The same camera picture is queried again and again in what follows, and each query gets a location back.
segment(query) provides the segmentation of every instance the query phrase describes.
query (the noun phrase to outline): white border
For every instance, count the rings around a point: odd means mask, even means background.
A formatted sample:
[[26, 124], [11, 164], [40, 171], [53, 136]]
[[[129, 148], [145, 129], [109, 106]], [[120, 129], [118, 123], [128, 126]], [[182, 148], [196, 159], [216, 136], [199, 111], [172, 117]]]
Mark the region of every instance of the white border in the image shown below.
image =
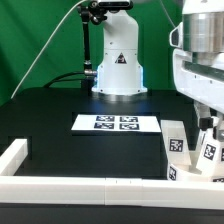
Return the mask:
[[[20, 141], [20, 144], [14, 144], [15, 151], [18, 149], [27, 151], [26, 140], [23, 141], [23, 147], [21, 143]], [[224, 185], [222, 183], [0, 176], [0, 203], [224, 209], [223, 198]]]

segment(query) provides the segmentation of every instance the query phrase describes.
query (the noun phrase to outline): white block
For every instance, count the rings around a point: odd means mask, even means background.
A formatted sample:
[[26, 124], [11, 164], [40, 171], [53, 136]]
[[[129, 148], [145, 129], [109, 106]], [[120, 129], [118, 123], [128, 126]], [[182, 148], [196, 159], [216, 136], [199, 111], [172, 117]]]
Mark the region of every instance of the white block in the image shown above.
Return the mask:
[[27, 155], [27, 140], [16, 139], [0, 157], [0, 176], [13, 176]]
[[219, 183], [143, 180], [142, 206], [224, 209]]
[[168, 161], [173, 164], [191, 165], [183, 122], [161, 120], [161, 129]]
[[104, 205], [105, 178], [0, 177], [1, 203]]
[[106, 179], [106, 205], [137, 205], [142, 203], [141, 179]]

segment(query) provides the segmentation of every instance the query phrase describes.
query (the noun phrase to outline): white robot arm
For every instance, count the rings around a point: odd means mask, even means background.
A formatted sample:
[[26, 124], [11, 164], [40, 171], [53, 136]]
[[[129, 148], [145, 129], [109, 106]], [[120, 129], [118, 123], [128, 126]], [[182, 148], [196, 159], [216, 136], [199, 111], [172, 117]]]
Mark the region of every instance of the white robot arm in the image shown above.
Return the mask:
[[[185, 0], [183, 22], [171, 32], [170, 44], [176, 47], [175, 86], [195, 100], [201, 130], [196, 150], [183, 150], [182, 164], [177, 162], [182, 152], [177, 155], [175, 150], [171, 152], [171, 144], [166, 144], [168, 179], [224, 182], [224, 0]], [[211, 117], [210, 108], [217, 111], [217, 116]], [[162, 122], [162, 126], [163, 132], [178, 142], [172, 122]], [[174, 131], [168, 133], [167, 127]], [[186, 136], [182, 140], [186, 146]], [[189, 154], [191, 162], [185, 164]], [[178, 165], [172, 164], [173, 158]]]
[[130, 100], [147, 92], [138, 63], [138, 24], [126, 13], [132, 4], [129, 0], [95, 2], [94, 7], [107, 11], [103, 20], [104, 58], [92, 88], [95, 96], [112, 101]]

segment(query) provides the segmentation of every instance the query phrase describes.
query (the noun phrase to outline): wall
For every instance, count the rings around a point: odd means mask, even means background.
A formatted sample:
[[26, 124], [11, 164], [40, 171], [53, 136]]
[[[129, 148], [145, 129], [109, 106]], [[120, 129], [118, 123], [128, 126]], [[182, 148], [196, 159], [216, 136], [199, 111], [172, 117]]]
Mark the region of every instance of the wall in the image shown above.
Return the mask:
[[[0, 1], [0, 105], [9, 100], [30, 64], [48, 37], [76, 3], [75, 0], [1, 0]], [[163, 0], [177, 25], [181, 9], [173, 0]], [[139, 23], [139, 62], [144, 67], [144, 84], [152, 89], [173, 89], [172, 30], [158, 0], [136, 4], [129, 11]], [[94, 67], [102, 60], [102, 25], [90, 25], [91, 56]], [[20, 91], [43, 86], [52, 78], [76, 70], [83, 64], [82, 26], [75, 11], [66, 20], [42, 55]], [[54, 86], [75, 87], [79, 83]]]

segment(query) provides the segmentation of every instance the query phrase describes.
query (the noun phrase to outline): black table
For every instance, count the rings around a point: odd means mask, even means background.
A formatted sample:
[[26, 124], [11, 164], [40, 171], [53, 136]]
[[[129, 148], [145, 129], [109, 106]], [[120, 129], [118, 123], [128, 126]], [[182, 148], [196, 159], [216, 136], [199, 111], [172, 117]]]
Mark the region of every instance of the black table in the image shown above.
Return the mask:
[[[81, 89], [32, 88], [0, 107], [0, 150], [29, 140], [29, 157], [16, 175], [165, 179], [161, 133], [71, 131], [78, 114], [156, 116], [181, 120], [189, 148], [197, 140], [191, 99], [150, 91], [147, 99], [111, 103]], [[1, 204], [4, 223], [221, 223], [223, 211], [127, 206]]]

